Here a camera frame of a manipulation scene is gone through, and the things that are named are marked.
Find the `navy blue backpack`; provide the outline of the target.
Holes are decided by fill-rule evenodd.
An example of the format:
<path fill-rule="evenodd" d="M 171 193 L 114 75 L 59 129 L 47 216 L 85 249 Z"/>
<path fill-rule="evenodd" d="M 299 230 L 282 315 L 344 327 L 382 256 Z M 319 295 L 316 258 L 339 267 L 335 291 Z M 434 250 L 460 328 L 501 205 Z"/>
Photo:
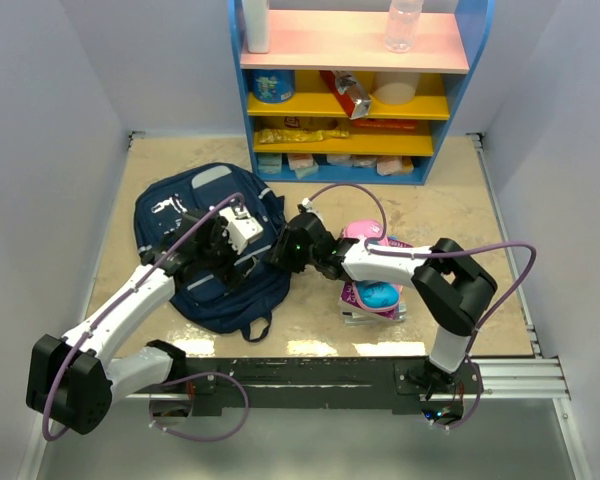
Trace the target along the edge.
<path fill-rule="evenodd" d="M 255 174 L 233 164 L 211 163 L 150 185 L 135 202 L 133 228 L 139 256 L 152 263 L 213 206 L 240 193 L 262 236 L 238 253 L 228 222 L 214 215 L 191 235 L 163 269 L 175 276 L 172 305 L 186 319 L 219 334 L 241 333 L 257 342 L 251 325 L 272 320 L 290 289 L 290 274 L 265 262 L 285 224 L 285 200 Z"/>

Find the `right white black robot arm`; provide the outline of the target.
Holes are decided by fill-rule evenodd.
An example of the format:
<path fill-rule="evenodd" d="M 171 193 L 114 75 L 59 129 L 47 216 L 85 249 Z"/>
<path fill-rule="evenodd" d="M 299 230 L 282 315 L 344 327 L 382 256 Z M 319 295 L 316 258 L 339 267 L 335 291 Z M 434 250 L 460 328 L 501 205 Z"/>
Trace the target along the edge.
<path fill-rule="evenodd" d="M 451 239 L 400 249 L 383 237 L 379 232 L 336 238 L 315 213 L 303 211 L 283 227 L 265 261 L 288 273 L 311 266 L 330 280 L 415 288 L 438 328 L 423 365 L 406 377 L 429 395 L 449 392 L 461 380 L 461 365 L 497 283 Z"/>

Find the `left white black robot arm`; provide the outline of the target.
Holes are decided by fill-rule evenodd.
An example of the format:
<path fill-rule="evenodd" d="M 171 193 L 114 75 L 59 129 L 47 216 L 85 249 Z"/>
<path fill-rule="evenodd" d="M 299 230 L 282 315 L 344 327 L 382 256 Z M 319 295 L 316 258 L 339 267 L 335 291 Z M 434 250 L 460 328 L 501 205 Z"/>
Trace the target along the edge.
<path fill-rule="evenodd" d="M 182 350 L 160 340 L 121 359 L 117 350 L 199 271 L 227 277 L 238 256 L 262 234 L 244 207 L 187 215 L 167 250 L 147 253 L 94 314 L 60 337 L 42 336 L 31 354 L 26 403 L 42 414 L 44 438 L 59 438 L 52 423 L 87 434 L 114 403 L 152 385 L 165 392 L 180 390 L 187 380 Z"/>

